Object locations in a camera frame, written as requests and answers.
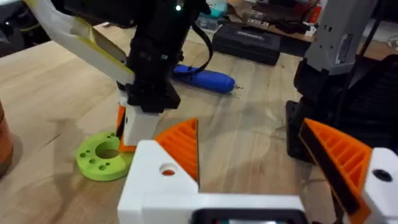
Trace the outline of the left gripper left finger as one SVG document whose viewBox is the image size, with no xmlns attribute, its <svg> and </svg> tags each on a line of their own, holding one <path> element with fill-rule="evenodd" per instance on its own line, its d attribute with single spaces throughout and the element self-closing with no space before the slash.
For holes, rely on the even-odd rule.
<svg viewBox="0 0 398 224">
<path fill-rule="evenodd" d="M 138 144 L 117 206 L 119 223 L 144 223 L 148 194 L 197 193 L 198 119 L 181 121 Z"/>
</svg>

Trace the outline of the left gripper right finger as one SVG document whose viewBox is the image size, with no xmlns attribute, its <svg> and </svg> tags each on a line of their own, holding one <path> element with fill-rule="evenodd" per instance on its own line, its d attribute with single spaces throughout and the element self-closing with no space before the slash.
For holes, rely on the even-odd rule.
<svg viewBox="0 0 398 224">
<path fill-rule="evenodd" d="M 305 118 L 299 134 L 343 211 L 338 223 L 397 223 L 397 154 Z"/>
</svg>

